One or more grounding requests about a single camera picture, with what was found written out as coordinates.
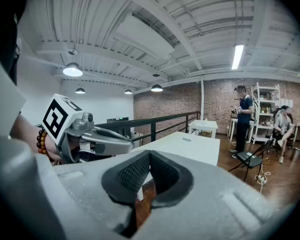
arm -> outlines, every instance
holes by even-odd
[[[24,116],[19,114],[14,122],[10,135],[12,138],[26,142],[34,153],[38,153],[37,136],[40,130],[39,127],[33,126]],[[61,161],[56,145],[48,135],[45,137],[45,148],[53,160]]]
[[[255,107],[253,105],[252,99],[249,97],[246,99],[247,105],[249,109],[241,110],[242,114],[253,114],[255,112]]]
[[[273,126],[273,129],[277,130],[279,133],[282,132],[282,129],[279,127],[280,122],[281,122],[281,117],[278,116],[278,117],[276,118],[275,124],[274,124],[274,126]]]
[[[241,110],[242,114],[253,114],[255,112],[254,106],[249,106],[249,109]]]

shelving unit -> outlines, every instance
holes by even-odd
[[[273,126],[268,125],[262,125],[260,124],[260,118],[262,117],[270,117],[272,121],[274,121],[274,114],[273,113],[261,113],[262,107],[265,105],[267,107],[270,107],[271,110],[275,110],[276,106],[280,105],[280,87],[279,85],[275,85],[274,87],[268,87],[268,86],[259,86],[259,83],[256,83],[256,86],[251,87],[251,95],[252,95],[252,101],[256,103],[256,106],[258,109],[258,112],[255,113],[255,123],[252,128],[252,131],[255,127],[255,133],[252,135],[252,137],[249,139],[249,143],[252,140],[253,144],[255,142],[266,142],[269,140],[266,138],[265,135],[258,134],[259,129],[266,129],[266,130],[273,130]],[[267,96],[270,99],[264,99],[262,97],[263,95]]]

brick wall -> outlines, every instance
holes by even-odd
[[[267,80],[258,78],[233,78],[204,81],[204,116],[208,120],[216,121],[218,133],[227,132],[227,124],[231,115],[231,108],[239,105],[237,92],[234,88],[238,85],[245,85],[248,93],[251,94],[251,86],[274,87],[279,84],[281,98],[293,100],[292,117],[294,123],[300,123],[300,83]]]
[[[133,97],[134,119],[153,118],[200,110],[201,84],[197,82],[166,87],[163,92],[142,92]],[[185,120],[185,117],[180,117],[159,122],[156,124],[156,129],[160,130]],[[185,124],[163,131],[157,134],[156,139],[174,133],[183,127],[185,127]],[[135,127],[134,130],[138,133],[149,134],[150,125]],[[143,140],[144,144],[149,142],[150,137]]]
[[[258,78],[233,78],[204,81],[204,116],[208,120],[216,121],[218,133],[227,132],[227,124],[231,115],[231,108],[238,105],[237,92],[234,88],[245,85],[251,93],[251,86],[259,83],[260,86],[275,86],[279,84],[281,98],[293,100],[292,116],[294,122],[300,123],[300,83],[267,80]],[[144,119],[178,113],[201,110],[201,85],[200,83],[186,83],[164,88],[163,92],[147,91],[134,95],[134,119]],[[173,119],[157,123],[157,130],[184,121],[185,118]],[[176,131],[176,128],[158,134],[157,139]],[[136,127],[135,131],[142,134],[150,133],[150,126]]]

computer monitor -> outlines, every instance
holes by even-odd
[[[117,117],[117,118],[110,118],[110,119],[106,120],[107,124],[111,124],[111,123],[115,123],[115,122],[120,122],[120,121],[129,121],[129,117]],[[131,139],[130,128],[125,128],[125,129],[117,130],[115,132],[117,132],[118,134],[120,134],[122,136],[125,136],[125,137]]]

beaded bracelet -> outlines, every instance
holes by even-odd
[[[45,144],[46,136],[47,136],[47,132],[45,131],[44,128],[42,128],[39,131],[39,135],[36,137],[36,140],[38,141],[38,143],[36,144],[36,146],[38,147],[38,152],[40,154],[44,154],[47,157],[49,157],[47,149],[46,149],[46,144]]]

